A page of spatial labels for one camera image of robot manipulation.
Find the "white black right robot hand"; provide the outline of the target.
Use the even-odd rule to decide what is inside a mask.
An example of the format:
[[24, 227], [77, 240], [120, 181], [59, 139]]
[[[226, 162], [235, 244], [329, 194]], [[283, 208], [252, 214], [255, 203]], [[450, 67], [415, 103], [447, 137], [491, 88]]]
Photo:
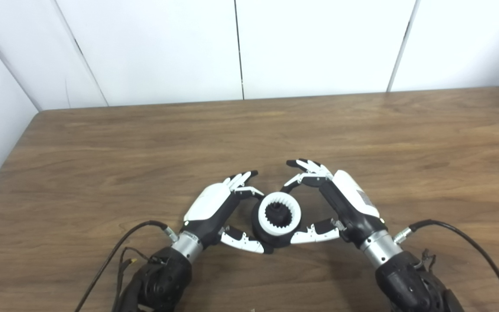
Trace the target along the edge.
[[373, 235], [388, 232], [378, 209], [349, 173], [344, 170], [331, 172], [320, 162], [310, 159], [291, 159], [286, 164], [301, 172], [287, 181], [281, 191], [289, 193], [301, 184], [318, 188], [338, 216], [342, 226], [339, 232], [344, 241], [360, 247]]

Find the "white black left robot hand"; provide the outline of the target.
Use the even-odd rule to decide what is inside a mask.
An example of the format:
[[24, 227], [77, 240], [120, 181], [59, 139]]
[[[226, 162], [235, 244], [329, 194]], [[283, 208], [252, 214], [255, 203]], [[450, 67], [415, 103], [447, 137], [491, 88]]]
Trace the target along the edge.
[[178, 240], [172, 243], [172, 248], [189, 261], [195, 261], [203, 250], [217, 243], [252, 253], [272, 254], [273, 247], [226, 225], [242, 200], [265, 197], [258, 189], [247, 186], [248, 181], [257, 175], [257, 170], [240, 172], [204, 188], [184, 215]]

